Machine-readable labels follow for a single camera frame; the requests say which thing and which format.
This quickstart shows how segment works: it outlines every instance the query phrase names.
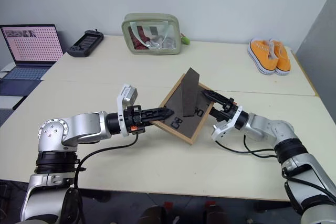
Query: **laptop screen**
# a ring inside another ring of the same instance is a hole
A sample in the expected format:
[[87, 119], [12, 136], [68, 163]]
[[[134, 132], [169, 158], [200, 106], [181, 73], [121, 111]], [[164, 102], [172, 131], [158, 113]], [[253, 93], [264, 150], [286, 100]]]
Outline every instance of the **laptop screen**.
[[63, 55], [54, 25], [3, 25], [1, 31], [16, 64], [53, 64]]

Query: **black cable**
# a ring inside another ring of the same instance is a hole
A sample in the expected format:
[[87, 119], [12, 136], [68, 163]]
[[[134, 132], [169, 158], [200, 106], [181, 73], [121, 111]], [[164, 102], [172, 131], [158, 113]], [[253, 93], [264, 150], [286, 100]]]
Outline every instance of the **black cable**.
[[116, 150], [116, 149], [121, 149], [121, 148], [126, 148], [126, 147], [130, 147], [133, 144], [135, 144], [138, 141], [139, 135], [136, 134], [135, 140], [127, 145], [120, 145], [120, 146], [114, 146], [114, 147], [108, 147], [108, 148], [104, 148], [104, 149], [100, 149], [97, 150], [95, 152], [91, 152], [90, 154], [86, 155], [78, 164], [77, 168], [76, 168], [76, 172], [75, 172], [75, 178], [74, 178], [74, 187], [75, 189], [78, 191], [78, 195], [79, 195], [79, 201], [78, 201], [78, 209], [79, 209], [79, 218], [76, 221], [76, 224], [79, 222], [79, 220], [82, 220], [82, 224], [86, 224], [85, 221], [85, 217], [84, 217], [84, 213], [83, 213], [83, 201], [82, 201], [82, 196], [80, 193], [80, 190], [78, 188], [78, 175], [79, 172], [81, 171], [81, 167], [83, 165], [83, 163], [85, 162], [85, 160], [87, 160], [89, 157], [92, 157], [94, 154], [97, 153], [101, 153], [101, 152], [105, 152], [105, 151], [110, 151], [110, 150]]
[[254, 153], [254, 152], [266, 152], [266, 151], [273, 151], [273, 149], [260, 149], [260, 150], [255, 150], [255, 151], [247, 151], [247, 152], [241, 152], [241, 151], [236, 151], [236, 150], [233, 150], [233, 149], [230, 149], [224, 145], [222, 145], [219, 141], [215, 141], [216, 144], [218, 144], [220, 147], [228, 150], [228, 151], [231, 151], [231, 152], [234, 152], [234, 153], [240, 153], [240, 154], [251, 154], [251, 153]]
[[79, 143], [79, 144], [97, 144], [99, 143], [100, 141], [95, 141], [95, 142], [90, 142], [90, 143]]
[[[245, 146], [246, 150], [251, 151], [251, 150], [247, 147], [247, 144], [246, 144], [246, 135], [244, 135], [244, 146]], [[256, 156], [256, 157], [260, 157], [260, 158], [270, 158], [270, 157], [275, 157], [275, 158], [277, 158], [276, 155], [260, 156], [260, 155], [258, 155], [258, 154], [255, 154], [254, 152], [251, 152], [251, 154], [254, 155], [254, 156]]]
[[334, 201], [334, 203], [336, 203], [336, 196], [335, 196], [334, 194], [332, 194], [331, 192], [329, 192], [328, 190], [326, 190], [326, 189], [324, 189], [324, 188], [322, 188], [322, 187], [320, 187], [320, 186], [318, 186], [318, 185], [315, 185], [315, 184], [313, 184], [313, 183], [310, 183], [310, 182], [308, 182], [308, 181], [300, 180], [300, 179], [298, 179], [298, 178], [287, 177], [287, 176], [285, 175], [285, 172], [284, 172], [284, 171], [282, 171], [281, 175], [282, 175], [282, 177], [283, 177], [284, 179], [286, 179], [286, 180], [288, 180], [288, 181], [292, 181], [292, 182], [296, 182], [296, 183], [304, 184], [304, 185], [306, 185], [306, 186], [313, 187], [313, 188], [315, 188], [315, 189], [317, 189], [317, 190], [323, 192], [324, 194], [328, 195], [328, 196]]

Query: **laptop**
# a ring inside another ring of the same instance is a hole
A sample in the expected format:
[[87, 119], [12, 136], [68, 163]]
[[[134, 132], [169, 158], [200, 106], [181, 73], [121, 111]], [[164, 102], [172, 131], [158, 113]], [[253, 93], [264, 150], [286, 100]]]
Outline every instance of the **laptop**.
[[0, 81], [0, 95], [29, 95], [63, 55], [56, 27], [0, 25], [0, 29], [16, 65]]

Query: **wooden frame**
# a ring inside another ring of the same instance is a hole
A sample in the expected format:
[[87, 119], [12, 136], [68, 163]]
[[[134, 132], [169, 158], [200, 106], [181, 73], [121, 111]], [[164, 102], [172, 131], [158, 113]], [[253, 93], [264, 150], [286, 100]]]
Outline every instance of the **wooden frame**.
[[[183, 79], [183, 77], [185, 76], [185, 74], [183, 74], [179, 80], [177, 81], [177, 83], [174, 85], [174, 87], [172, 88], [172, 90], [168, 93], [168, 95], [165, 97], [165, 99], [161, 102], [161, 104], [159, 105], [159, 107], [164, 107], [167, 103], [167, 101], [170, 99], [170, 97], [174, 94], [174, 92], [176, 91], [176, 89], [181, 85], [181, 81]], [[207, 86], [201, 84], [201, 83], [198, 83], [198, 85], [200, 87], [202, 87], [203, 89], [209, 89]], [[157, 127], [183, 139], [184, 141], [186, 141], [187, 143], [189, 144], [193, 144], [197, 138], [197, 135], [198, 133], [200, 132], [205, 120], [207, 119], [207, 116], [209, 115], [210, 113], [210, 110], [211, 108], [213, 107], [214, 105], [214, 102], [210, 102], [208, 108], [206, 109], [206, 111], [204, 112], [203, 116], [202, 116], [202, 119], [201, 121], [199, 122], [198, 124], [198, 127], [196, 128], [194, 134], [192, 135], [191, 138], [183, 135], [182, 133], [178, 132], [177, 130], [174, 130], [173, 128], [169, 127], [168, 125], [160, 122], [160, 121], [153, 121], [151, 122], [152, 124], [156, 125]]]

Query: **gray wall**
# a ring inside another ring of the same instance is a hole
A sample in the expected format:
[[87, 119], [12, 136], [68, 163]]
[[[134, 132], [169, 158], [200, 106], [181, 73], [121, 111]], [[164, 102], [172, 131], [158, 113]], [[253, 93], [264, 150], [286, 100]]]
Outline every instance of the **gray wall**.
[[336, 0], [326, 1], [297, 56], [336, 122]]
[[[55, 24], [67, 47], [87, 29], [121, 35], [130, 12], [177, 16], [194, 40], [247, 43], [277, 38], [298, 49], [326, 0], [0, 0], [0, 23]], [[0, 67], [11, 60], [0, 36]]]

